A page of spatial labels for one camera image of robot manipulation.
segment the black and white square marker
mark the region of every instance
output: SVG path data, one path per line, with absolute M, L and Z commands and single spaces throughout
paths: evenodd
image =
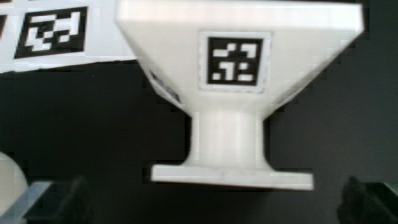
M 84 52 L 88 7 L 26 15 L 15 58 Z
M 209 83 L 257 86 L 264 39 L 210 38 Z
M 271 33 L 203 31 L 200 52 L 202 89 L 262 92 Z

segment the white border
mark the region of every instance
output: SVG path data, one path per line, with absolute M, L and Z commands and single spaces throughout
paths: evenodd
M 210 37 L 264 39 L 262 61 L 260 61 L 260 71 L 258 71 L 260 74 L 258 74 L 257 86 L 209 84 L 209 38 Z M 271 58 L 271 43 L 273 43 L 273 32 L 202 31 L 202 34 L 200 34 L 200 88 L 203 90 L 214 90 L 214 91 L 221 90 L 228 92 L 251 92 L 251 93 L 262 93 L 266 91 L 269 58 Z

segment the black surface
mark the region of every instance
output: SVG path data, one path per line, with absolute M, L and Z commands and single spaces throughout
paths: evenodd
M 31 181 L 86 175 L 98 224 L 337 224 L 347 177 L 397 182 L 398 2 L 369 6 L 370 32 L 269 123 L 271 163 L 313 170 L 313 192 L 150 183 L 157 160 L 186 159 L 191 120 L 138 64 L 0 76 L 0 150 Z

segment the base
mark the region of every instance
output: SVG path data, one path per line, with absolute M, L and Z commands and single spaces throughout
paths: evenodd
M 262 169 L 155 165 L 154 181 L 313 190 L 313 174 Z

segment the white plastic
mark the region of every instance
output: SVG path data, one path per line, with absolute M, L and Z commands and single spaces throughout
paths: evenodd
M 27 179 L 22 169 L 0 152 L 0 216 L 27 190 Z
M 154 180 L 312 190 L 313 175 L 274 171 L 266 161 L 264 120 L 363 32 L 361 5 L 120 0 L 116 14 L 155 90 L 194 120 L 189 159 L 154 167 Z

